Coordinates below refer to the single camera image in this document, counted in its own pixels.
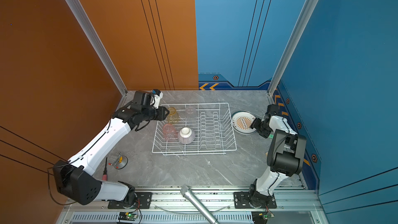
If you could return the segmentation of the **clear plastic cup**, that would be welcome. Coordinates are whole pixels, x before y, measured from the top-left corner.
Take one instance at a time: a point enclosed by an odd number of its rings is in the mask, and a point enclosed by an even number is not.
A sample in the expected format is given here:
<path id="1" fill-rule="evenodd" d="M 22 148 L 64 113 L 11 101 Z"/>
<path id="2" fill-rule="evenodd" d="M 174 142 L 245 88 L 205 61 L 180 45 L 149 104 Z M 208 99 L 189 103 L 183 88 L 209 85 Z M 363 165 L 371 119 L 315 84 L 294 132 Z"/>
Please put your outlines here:
<path id="1" fill-rule="evenodd" d="M 186 118 L 196 118 L 197 117 L 197 109 L 193 105 L 187 105 L 185 109 Z"/>

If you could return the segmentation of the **yellow plastic cup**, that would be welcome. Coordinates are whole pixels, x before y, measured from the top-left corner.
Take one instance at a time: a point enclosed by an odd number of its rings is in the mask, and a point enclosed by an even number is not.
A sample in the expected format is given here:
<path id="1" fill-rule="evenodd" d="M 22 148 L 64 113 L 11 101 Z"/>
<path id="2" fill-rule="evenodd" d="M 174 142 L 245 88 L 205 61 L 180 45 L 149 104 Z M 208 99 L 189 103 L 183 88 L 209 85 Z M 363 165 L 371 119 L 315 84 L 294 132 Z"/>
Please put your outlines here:
<path id="1" fill-rule="evenodd" d="M 175 124 L 179 122 L 179 115 L 174 107 L 169 107 L 168 108 L 169 115 L 167 116 L 167 122 L 170 124 Z"/>

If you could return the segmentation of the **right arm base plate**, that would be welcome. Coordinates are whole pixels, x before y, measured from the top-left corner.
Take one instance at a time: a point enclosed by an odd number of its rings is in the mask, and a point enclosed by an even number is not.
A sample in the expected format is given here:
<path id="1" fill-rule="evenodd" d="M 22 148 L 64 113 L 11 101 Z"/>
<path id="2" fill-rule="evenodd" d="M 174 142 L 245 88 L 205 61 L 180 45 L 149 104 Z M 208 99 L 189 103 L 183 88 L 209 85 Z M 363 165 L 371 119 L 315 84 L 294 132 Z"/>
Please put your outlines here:
<path id="1" fill-rule="evenodd" d="M 277 204 L 275 197 L 264 196 L 255 193 L 253 196 L 249 195 L 249 192 L 239 191 L 233 193 L 234 207 L 236 209 L 244 208 L 268 208 L 276 209 Z"/>

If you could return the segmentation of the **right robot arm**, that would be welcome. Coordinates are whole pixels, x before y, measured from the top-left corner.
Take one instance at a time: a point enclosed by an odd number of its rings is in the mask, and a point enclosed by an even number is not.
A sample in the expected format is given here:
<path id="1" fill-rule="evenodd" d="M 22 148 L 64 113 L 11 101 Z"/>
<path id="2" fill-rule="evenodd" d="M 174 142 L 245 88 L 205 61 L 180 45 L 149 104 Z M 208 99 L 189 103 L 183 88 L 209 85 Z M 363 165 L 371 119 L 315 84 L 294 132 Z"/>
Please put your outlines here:
<path id="1" fill-rule="evenodd" d="M 296 133 L 285 117 L 267 112 L 264 118 L 255 119 L 251 128 L 260 136 L 273 134 L 267 153 L 267 168 L 263 175 L 250 185 L 248 200 L 253 208 L 276 208 L 274 190 L 282 181 L 301 173 L 307 139 Z"/>

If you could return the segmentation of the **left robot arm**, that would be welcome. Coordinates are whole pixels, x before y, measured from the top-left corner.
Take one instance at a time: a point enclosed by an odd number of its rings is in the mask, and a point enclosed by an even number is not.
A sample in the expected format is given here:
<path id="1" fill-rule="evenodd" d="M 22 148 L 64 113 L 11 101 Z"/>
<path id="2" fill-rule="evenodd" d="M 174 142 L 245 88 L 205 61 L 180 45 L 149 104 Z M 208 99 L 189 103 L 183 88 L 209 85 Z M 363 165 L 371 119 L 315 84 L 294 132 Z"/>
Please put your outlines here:
<path id="1" fill-rule="evenodd" d="M 132 207 L 136 202 L 135 188 L 123 182 L 98 180 L 92 175 L 106 155 L 131 131 L 145 128 L 151 121 L 164 121 L 169 110 L 160 106 L 163 92 L 136 91 L 133 100 L 111 114 L 103 130 L 69 160 L 52 167 L 57 192 L 81 205 L 93 201 L 116 201 Z"/>

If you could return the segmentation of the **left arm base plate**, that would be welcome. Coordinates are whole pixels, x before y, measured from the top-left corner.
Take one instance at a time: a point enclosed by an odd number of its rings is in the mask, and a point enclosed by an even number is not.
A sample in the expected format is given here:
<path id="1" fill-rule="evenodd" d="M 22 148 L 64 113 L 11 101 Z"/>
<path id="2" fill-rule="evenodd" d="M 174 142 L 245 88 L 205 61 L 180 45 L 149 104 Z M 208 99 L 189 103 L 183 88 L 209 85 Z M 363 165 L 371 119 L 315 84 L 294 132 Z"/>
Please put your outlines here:
<path id="1" fill-rule="evenodd" d="M 150 209 L 152 201 L 152 192 L 136 192 L 132 201 L 111 200 L 108 209 Z"/>

